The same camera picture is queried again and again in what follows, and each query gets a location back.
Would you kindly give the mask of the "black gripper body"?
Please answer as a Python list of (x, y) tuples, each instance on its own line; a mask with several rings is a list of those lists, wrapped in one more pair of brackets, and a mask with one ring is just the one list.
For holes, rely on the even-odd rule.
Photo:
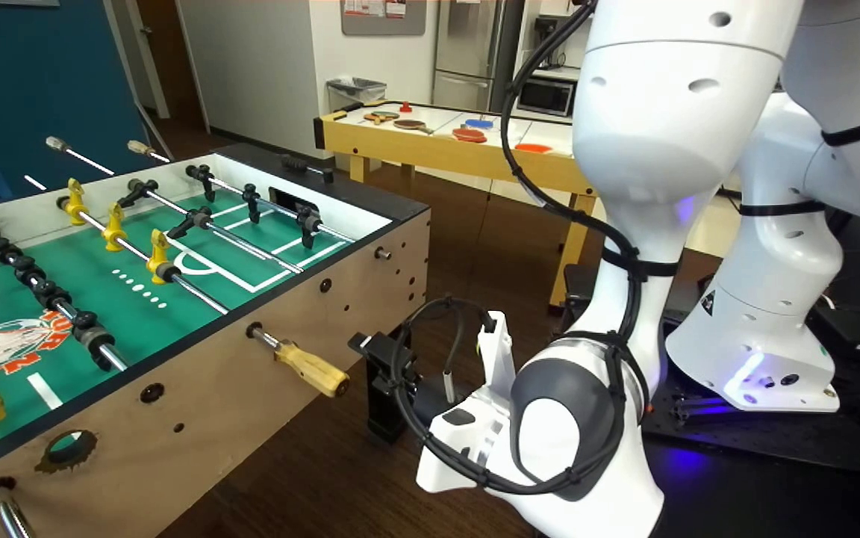
[(392, 362), (408, 359), (408, 349), (384, 331), (354, 331), (348, 347), (365, 359), (366, 368), (366, 428), (384, 443), (398, 443), (407, 429), (407, 422), (395, 400)]

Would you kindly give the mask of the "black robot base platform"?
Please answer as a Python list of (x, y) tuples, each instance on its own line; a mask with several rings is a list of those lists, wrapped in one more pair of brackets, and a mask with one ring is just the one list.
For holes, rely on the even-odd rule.
[(651, 435), (860, 471), (860, 307), (828, 307), (841, 247), (817, 213), (750, 216), (686, 310), (662, 317)]

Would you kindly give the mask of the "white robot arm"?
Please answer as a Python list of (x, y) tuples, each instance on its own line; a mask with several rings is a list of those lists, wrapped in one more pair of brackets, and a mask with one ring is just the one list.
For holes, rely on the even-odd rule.
[(602, 210), (587, 307), (413, 423), (427, 494), (484, 491), (545, 538), (651, 538), (642, 422), (668, 374), (750, 413), (829, 413), (805, 317), (860, 217), (860, 0), (581, 0), (572, 160)]

